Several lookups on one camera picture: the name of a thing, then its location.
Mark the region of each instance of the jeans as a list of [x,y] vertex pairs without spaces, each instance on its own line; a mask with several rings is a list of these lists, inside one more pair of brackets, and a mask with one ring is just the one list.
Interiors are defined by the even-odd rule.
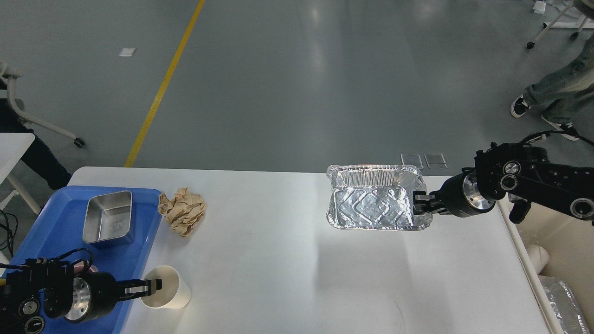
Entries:
[[[6,99],[0,99],[0,132],[33,133],[33,130],[26,128],[18,121],[17,115],[8,106]],[[72,176],[37,135],[21,160],[44,178],[48,182],[48,186],[54,190],[65,187]]]
[[567,124],[572,116],[594,108],[594,34],[579,56],[562,69],[546,75],[524,89],[529,106],[550,103],[542,116],[554,123]]

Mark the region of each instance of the chair wheel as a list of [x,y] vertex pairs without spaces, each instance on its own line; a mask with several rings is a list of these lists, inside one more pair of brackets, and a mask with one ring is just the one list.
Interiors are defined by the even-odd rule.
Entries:
[[82,138],[76,138],[74,140],[74,145],[76,145],[76,147],[78,147],[79,149],[83,146],[85,146],[86,142],[84,141],[84,139]]

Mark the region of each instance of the brown crumpled paper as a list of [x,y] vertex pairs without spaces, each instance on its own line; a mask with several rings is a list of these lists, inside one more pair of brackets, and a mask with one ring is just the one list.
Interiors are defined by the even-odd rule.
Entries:
[[206,203],[199,194],[180,188],[169,200],[165,193],[159,196],[159,213],[165,215],[165,221],[172,231],[187,237],[192,233],[194,225],[204,216]]

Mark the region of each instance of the foil container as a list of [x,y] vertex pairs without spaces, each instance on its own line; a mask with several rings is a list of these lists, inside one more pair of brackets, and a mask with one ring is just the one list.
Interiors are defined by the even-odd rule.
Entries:
[[332,195],[326,218],[339,229],[420,231],[432,214],[413,214],[413,192],[426,191],[419,169],[412,165],[349,165],[328,167]]
[[538,276],[546,297],[565,334],[590,334],[582,310],[569,287],[560,279]]

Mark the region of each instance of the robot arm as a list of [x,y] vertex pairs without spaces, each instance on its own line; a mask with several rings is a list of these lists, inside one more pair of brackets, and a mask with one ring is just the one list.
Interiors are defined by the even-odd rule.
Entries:
[[[90,260],[82,271],[64,258],[77,251],[88,251]],[[106,272],[91,272],[93,253],[77,248],[52,259],[27,259],[17,269],[0,279],[0,333],[39,334],[45,328],[45,316],[64,317],[71,323],[93,320],[109,314],[119,301],[153,295],[162,289],[162,280],[132,279],[116,281]],[[43,291],[43,302],[40,292]]]
[[581,220],[594,220],[594,168],[550,163],[546,150],[530,143],[491,143],[476,152],[475,167],[446,180],[429,195],[415,192],[415,214],[468,217],[490,211],[510,195],[510,220],[520,223],[531,202]]

